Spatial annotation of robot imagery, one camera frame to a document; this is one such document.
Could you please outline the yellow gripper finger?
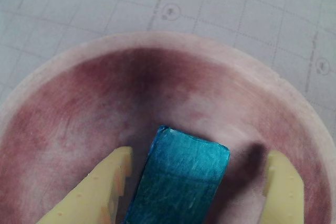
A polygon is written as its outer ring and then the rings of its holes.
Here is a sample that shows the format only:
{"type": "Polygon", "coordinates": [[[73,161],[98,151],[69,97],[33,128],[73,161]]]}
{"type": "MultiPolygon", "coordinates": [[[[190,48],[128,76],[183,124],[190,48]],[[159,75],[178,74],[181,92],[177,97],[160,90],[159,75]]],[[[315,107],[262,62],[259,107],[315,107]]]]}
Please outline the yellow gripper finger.
{"type": "Polygon", "coordinates": [[[38,223],[115,223],[132,157],[129,146],[113,150],[38,223]]]}
{"type": "Polygon", "coordinates": [[[266,162],[262,224],[304,223],[304,183],[290,160],[271,150],[266,162]]]}

